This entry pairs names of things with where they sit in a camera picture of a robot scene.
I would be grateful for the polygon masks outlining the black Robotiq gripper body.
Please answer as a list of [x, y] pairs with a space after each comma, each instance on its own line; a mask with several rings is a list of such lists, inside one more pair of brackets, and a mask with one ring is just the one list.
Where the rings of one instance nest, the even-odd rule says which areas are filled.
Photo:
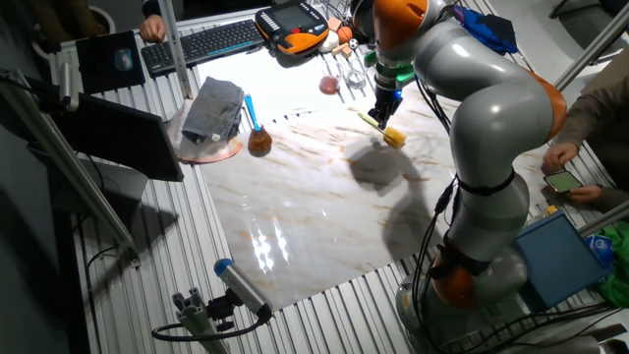
[[389, 90], [377, 87], [375, 97], [374, 109], [377, 114], [394, 114], [403, 100], [401, 89]]

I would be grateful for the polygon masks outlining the right hand with brown sleeve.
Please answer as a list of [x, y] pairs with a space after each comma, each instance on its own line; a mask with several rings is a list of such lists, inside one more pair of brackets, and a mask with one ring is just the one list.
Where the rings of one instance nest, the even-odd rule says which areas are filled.
[[577, 155], [578, 150], [579, 148], [572, 143], [552, 145], [543, 156], [543, 172], [545, 174], [559, 172]]

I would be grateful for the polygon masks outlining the left hand with brown sleeve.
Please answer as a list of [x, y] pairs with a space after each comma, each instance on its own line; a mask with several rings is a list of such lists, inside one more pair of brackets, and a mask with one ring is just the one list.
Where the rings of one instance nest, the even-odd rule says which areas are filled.
[[566, 197], [574, 203], [589, 204], [597, 201], [602, 195], [602, 187], [588, 185], [570, 190]]

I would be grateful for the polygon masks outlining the bare hand with dark sleeve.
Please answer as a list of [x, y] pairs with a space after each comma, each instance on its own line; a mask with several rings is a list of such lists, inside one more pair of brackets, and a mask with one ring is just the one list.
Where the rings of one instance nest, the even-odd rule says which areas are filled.
[[147, 42], [159, 43], [166, 34], [163, 19], [159, 15], [147, 17], [140, 25], [141, 38]]

